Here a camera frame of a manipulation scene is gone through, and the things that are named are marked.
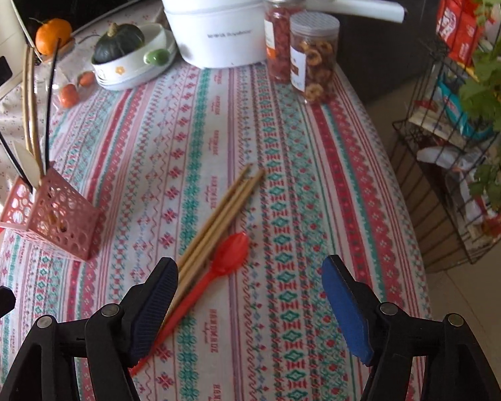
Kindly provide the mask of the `jar of dried fruit rings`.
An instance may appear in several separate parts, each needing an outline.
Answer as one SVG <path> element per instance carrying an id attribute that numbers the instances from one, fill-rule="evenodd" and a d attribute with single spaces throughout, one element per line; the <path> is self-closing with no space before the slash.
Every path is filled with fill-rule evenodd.
<path id="1" fill-rule="evenodd" d="M 340 21 L 322 12 L 290 18 L 290 82 L 306 103 L 324 102 L 337 63 Z"/>

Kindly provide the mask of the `white electric cooking pot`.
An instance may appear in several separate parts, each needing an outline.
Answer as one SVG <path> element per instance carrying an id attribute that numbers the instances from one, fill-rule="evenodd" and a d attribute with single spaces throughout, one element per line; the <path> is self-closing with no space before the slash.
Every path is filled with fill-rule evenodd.
<path id="1" fill-rule="evenodd" d="M 184 61 L 223 69 L 266 59 L 262 0 L 161 0 Z"/>

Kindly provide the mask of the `cream air fryer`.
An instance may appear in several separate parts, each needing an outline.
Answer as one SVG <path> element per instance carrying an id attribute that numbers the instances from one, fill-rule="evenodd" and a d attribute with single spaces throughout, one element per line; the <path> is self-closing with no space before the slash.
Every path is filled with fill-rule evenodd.
<path id="1" fill-rule="evenodd" d="M 0 100 L 21 81 L 26 38 L 11 0 L 0 0 Z"/>

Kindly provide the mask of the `black chopstick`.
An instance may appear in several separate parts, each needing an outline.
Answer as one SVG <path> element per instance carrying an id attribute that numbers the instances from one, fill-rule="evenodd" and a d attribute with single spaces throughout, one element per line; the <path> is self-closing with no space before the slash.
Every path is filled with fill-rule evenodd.
<path id="1" fill-rule="evenodd" d="M 19 161 L 16 159 L 15 155 L 10 149 L 10 146 L 7 143 L 6 139 L 4 138 L 4 135 L 2 135 L 1 130 L 0 130 L 0 143 L 15 171 L 17 172 L 21 180 L 27 185 L 29 191 L 32 191 L 33 185 L 29 182 L 29 179 L 27 178 L 22 167 L 20 166 Z"/>
<path id="2" fill-rule="evenodd" d="M 57 55 L 61 45 L 61 39 L 58 38 L 56 42 L 56 48 L 51 61 L 50 72 L 48 77 L 48 94 L 47 94 L 47 106 L 46 106 L 46 116 L 45 116 L 45 132 L 44 132 L 44 158 L 43 158 L 43 176 L 46 176 L 49 169 L 49 130 L 50 130 L 50 118 L 52 109 L 52 96 L 53 96 L 53 84 L 55 77 L 55 70 L 57 65 Z"/>

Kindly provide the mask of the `large orange with stem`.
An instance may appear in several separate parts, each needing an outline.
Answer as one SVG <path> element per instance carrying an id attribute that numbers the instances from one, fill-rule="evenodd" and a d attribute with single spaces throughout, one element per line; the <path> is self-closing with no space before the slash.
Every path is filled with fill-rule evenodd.
<path id="1" fill-rule="evenodd" d="M 52 18 L 42 22 L 30 17 L 33 32 L 30 34 L 35 50 L 43 57 L 51 56 L 58 48 L 65 46 L 72 37 L 69 21 Z"/>

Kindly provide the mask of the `patterned striped tablecloth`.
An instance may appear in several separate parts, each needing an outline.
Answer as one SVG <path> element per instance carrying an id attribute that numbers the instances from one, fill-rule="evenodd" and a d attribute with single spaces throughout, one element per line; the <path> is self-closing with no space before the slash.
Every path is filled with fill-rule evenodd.
<path id="1" fill-rule="evenodd" d="M 98 210 L 86 262 L 13 232 L 0 285 L 0 387 L 30 327 L 120 301 L 164 256 L 186 276 L 246 235 L 239 268 L 212 281 L 136 373 L 143 400 L 356 400 L 350 355 L 321 285 L 337 254 L 382 301 L 426 318 L 425 270 L 375 127 L 345 74 L 306 104 L 263 65 L 177 62 L 126 92 L 97 89 L 52 114 L 57 171 Z"/>

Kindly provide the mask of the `glass jar with wooden lid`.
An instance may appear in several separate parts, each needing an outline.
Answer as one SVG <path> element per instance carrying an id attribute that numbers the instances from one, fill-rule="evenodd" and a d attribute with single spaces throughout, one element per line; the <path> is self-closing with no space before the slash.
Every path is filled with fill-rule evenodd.
<path id="1" fill-rule="evenodd" d="M 73 53 L 76 40 L 70 39 L 57 52 L 53 65 L 52 57 L 36 59 L 34 95 L 39 107 L 50 104 L 61 110 L 69 110 L 85 102 L 96 90 L 95 73 L 85 57 L 76 58 Z"/>

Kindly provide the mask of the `black chopstick left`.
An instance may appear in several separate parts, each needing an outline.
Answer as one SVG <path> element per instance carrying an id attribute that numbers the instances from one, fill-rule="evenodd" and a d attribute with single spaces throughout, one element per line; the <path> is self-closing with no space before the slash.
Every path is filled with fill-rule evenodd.
<path id="1" fill-rule="evenodd" d="M 17 172 L 21 180 L 27 185 L 29 191 L 32 191 L 33 185 L 29 182 L 29 179 L 27 178 L 22 167 L 20 166 L 19 161 L 16 159 L 15 155 L 10 149 L 10 146 L 7 143 L 6 139 L 4 138 L 4 135 L 2 135 L 1 130 L 0 130 L 0 143 L 15 171 Z"/>

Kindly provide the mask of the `jar of red dried fruit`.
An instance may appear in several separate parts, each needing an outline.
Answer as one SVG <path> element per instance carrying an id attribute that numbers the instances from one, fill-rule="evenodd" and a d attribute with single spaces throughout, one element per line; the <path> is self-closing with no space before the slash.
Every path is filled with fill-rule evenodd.
<path id="1" fill-rule="evenodd" d="M 290 17 L 306 7 L 306 0 L 262 0 L 266 62 L 276 83 L 290 81 Z"/>

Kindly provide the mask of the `wooden chopstick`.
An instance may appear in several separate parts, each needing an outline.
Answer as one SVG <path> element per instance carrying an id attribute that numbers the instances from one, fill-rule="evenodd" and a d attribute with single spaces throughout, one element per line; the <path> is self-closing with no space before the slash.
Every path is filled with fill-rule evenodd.
<path id="1" fill-rule="evenodd" d="M 33 54 L 32 57 L 33 69 L 31 71 L 33 74 L 33 94 L 30 106 L 30 133 L 31 133 L 32 148 L 33 148 L 32 155 L 35 157 L 35 160 L 38 163 L 40 174 L 43 176 L 43 164 L 42 164 L 39 137 L 38 137 L 38 110 L 37 110 L 37 98 L 35 94 L 35 59 L 33 50 L 32 54 Z"/>
<path id="2" fill-rule="evenodd" d="M 208 241 L 208 244 L 206 244 L 204 250 L 199 253 L 198 258 L 194 261 L 194 264 L 189 270 L 186 278 L 183 280 L 183 283 L 179 284 L 178 280 L 176 294 L 174 295 L 174 299 L 168 309 L 168 315 L 170 315 L 176 309 L 179 302 L 183 299 L 184 294 L 190 288 L 191 284 L 195 281 L 197 275 L 201 272 L 202 267 L 209 260 L 211 252 L 214 250 L 220 239 L 228 231 L 231 223 L 239 215 L 239 212 L 242 210 L 245 204 L 247 204 L 255 187 L 262 181 L 265 175 L 266 171 L 263 168 L 259 168 L 255 175 L 251 177 L 247 177 L 247 175 L 245 176 L 245 178 L 249 179 L 249 183 L 245 186 L 245 189 L 243 189 L 243 192 L 239 195 L 239 197 L 236 199 L 236 202 L 231 207 L 228 215 L 225 217 L 224 221 L 221 224 L 221 228 L 217 231 L 213 238 Z"/>
<path id="3" fill-rule="evenodd" d="M 202 229 L 198 232 L 198 234 L 192 239 L 190 244 L 186 247 L 183 255 L 180 257 L 180 259 L 177 262 L 178 270 L 181 271 L 183 267 L 186 265 L 188 260 L 191 258 L 192 253 L 194 252 L 195 248 L 201 243 L 203 237 L 205 234 L 209 231 L 211 228 L 212 224 L 214 221 L 221 215 L 221 212 L 224 210 L 225 207 L 227 207 L 228 203 L 234 198 L 235 192 L 242 186 L 243 180 L 245 179 L 245 176 L 251 169 L 251 164 L 247 164 L 237 179 L 232 183 L 230 188 L 227 190 L 225 193 L 224 197 L 222 198 L 221 202 L 217 205 L 215 210 L 211 213 L 210 217 L 207 219 L 205 224 L 202 226 Z"/>
<path id="4" fill-rule="evenodd" d="M 183 269 L 181 271 L 179 271 L 179 284 L 183 283 L 183 280 L 188 275 L 188 272 L 192 268 L 194 261 L 198 258 L 199 253 L 204 250 L 206 244 L 208 244 L 208 241 L 210 241 L 213 238 L 213 236 L 217 233 L 217 231 L 221 228 L 222 222 L 224 221 L 224 219 L 228 215 L 231 207 L 236 202 L 236 199 L 243 192 L 243 189 L 245 189 L 245 186 L 248 183 L 249 183 L 248 178 L 243 180 L 242 186 L 235 192 L 234 198 L 228 203 L 227 207 L 224 208 L 224 210 L 221 212 L 221 215 L 214 221 L 214 223 L 212 224 L 209 231 L 203 237 L 201 243 L 195 248 L 194 252 L 192 253 L 191 258 L 188 260 L 188 262 L 183 267 Z"/>
<path id="5" fill-rule="evenodd" d="M 25 45 L 23 54 L 23 74 L 21 81 L 22 89 L 22 123 L 24 131 L 24 141 L 25 148 L 30 154 L 33 153 L 32 140 L 30 133 L 30 106 L 33 94 L 33 61 L 32 61 L 32 48 L 29 45 Z"/>

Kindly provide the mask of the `dark green pumpkin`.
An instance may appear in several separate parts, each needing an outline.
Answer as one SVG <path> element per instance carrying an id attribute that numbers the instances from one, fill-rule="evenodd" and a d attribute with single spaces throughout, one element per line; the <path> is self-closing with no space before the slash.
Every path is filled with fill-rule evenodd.
<path id="1" fill-rule="evenodd" d="M 107 32 L 98 39 L 92 63 L 114 61 L 136 51 L 144 44 L 145 35 L 136 25 L 112 23 Z"/>

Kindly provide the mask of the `black chopstick right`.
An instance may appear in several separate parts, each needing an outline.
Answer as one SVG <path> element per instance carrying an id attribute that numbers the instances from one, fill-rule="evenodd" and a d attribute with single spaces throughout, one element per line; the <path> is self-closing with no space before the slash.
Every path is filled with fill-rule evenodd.
<path id="1" fill-rule="evenodd" d="M 46 106 L 46 116 L 45 116 L 45 132 L 44 132 L 44 158 L 43 158 L 43 176 L 46 176 L 49 169 L 49 130 L 50 130 L 50 118 L 52 109 L 52 96 L 53 96 L 53 84 L 55 77 L 55 70 L 57 65 L 57 55 L 61 45 L 61 39 L 58 38 L 56 42 L 56 48 L 51 61 L 50 72 L 48 77 L 48 94 L 47 94 L 47 106 Z"/>

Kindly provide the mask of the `red plastic spoon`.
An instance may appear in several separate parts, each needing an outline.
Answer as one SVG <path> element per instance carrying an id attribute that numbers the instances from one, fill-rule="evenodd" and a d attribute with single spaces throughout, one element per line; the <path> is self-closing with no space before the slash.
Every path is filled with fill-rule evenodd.
<path id="1" fill-rule="evenodd" d="M 196 281 L 201 273 L 202 266 L 209 260 L 206 254 L 198 258 L 198 264 L 187 270 L 179 278 L 176 294 L 168 309 L 162 326 L 156 335 L 155 342 L 143 359 L 130 369 L 134 377 L 147 363 L 155 350 L 174 331 L 181 319 L 201 298 L 208 286 L 216 279 L 227 276 L 239 269 L 249 254 L 249 236 L 245 232 L 239 232 L 228 236 L 217 246 L 205 274 Z"/>

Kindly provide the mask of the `pink perforated utensil holder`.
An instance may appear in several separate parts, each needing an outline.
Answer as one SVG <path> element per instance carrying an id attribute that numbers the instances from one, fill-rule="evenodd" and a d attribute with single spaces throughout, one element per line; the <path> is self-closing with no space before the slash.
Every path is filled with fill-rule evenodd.
<path id="1" fill-rule="evenodd" d="M 47 245 L 61 256 L 86 261 L 99 215 L 97 207 L 50 169 L 35 192 L 30 192 L 21 178 L 15 181 L 0 216 L 0 227 Z"/>

